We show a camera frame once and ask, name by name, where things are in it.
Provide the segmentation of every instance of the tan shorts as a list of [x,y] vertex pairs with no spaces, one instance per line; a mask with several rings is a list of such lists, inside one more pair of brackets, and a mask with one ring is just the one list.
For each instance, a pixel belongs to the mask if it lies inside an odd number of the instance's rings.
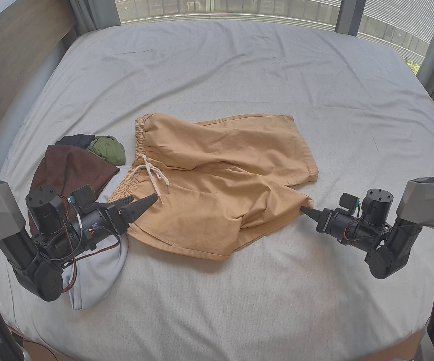
[[312,200],[288,186],[317,180],[318,169],[291,115],[242,115],[188,123],[164,114],[136,120],[136,157],[109,202],[155,192],[128,234],[160,250],[217,261],[297,218]]

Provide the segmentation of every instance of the white drawstring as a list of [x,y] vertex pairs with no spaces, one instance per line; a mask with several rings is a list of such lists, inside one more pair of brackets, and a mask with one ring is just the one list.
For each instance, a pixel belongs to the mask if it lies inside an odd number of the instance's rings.
[[159,197],[160,202],[162,202],[162,204],[163,204],[164,202],[162,201],[162,196],[160,195],[160,190],[158,189],[157,182],[155,181],[154,176],[152,175],[152,171],[155,173],[155,175],[159,181],[163,180],[164,183],[167,185],[167,194],[170,194],[170,190],[168,189],[168,185],[170,184],[170,182],[168,181],[167,177],[164,174],[162,174],[162,172],[160,171],[159,168],[155,167],[152,163],[147,162],[147,157],[144,154],[142,154],[142,157],[143,157],[143,161],[145,162],[145,164],[137,166],[135,168],[135,170],[133,170],[132,175],[130,177],[133,177],[135,175],[135,173],[137,171],[141,170],[142,168],[146,168],[147,172],[149,174],[150,180],[152,181],[152,184],[154,185],[155,192],[157,193],[157,196]]

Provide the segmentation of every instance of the mattress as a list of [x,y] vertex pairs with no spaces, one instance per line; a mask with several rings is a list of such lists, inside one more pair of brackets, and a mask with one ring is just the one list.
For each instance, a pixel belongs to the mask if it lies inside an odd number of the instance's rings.
[[[315,207],[343,192],[395,196],[434,176],[434,104],[392,48],[295,26],[196,21],[113,27],[70,47],[21,126],[0,178],[25,209],[48,144],[113,135],[135,154],[134,121],[161,112],[190,122],[248,113],[292,114],[320,169],[296,189]],[[0,253],[0,303],[22,334],[75,359],[351,360],[425,325],[434,296],[434,231],[385,280],[365,253],[295,222],[224,263],[129,239],[110,295],[71,309],[23,289]],[[212,227],[202,226],[208,233]]]

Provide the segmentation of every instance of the green cloth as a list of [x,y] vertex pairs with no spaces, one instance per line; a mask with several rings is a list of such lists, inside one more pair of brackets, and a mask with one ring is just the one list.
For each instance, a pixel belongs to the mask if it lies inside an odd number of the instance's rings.
[[97,136],[87,147],[87,151],[111,165],[125,164],[123,144],[118,142],[113,136]]

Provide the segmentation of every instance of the brown cloth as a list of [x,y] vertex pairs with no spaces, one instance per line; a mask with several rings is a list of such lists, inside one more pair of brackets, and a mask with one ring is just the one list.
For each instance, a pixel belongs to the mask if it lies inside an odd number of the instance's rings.
[[[99,196],[110,179],[120,171],[119,168],[105,162],[86,150],[68,145],[50,145],[45,157],[36,169],[30,191],[40,186],[55,186],[58,194],[68,198],[70,193],[86,184],[92,186],[95,196]],[[75,217],[71,209],[69,217]],[[30,232],[37,233],[31,216]]]
[[290,187],[318,176],[291,115],[194,124],[151,114],[135,128],[135,162],[109,201],[160,195],[127,232],[145,244],[224,261],[313,207]]

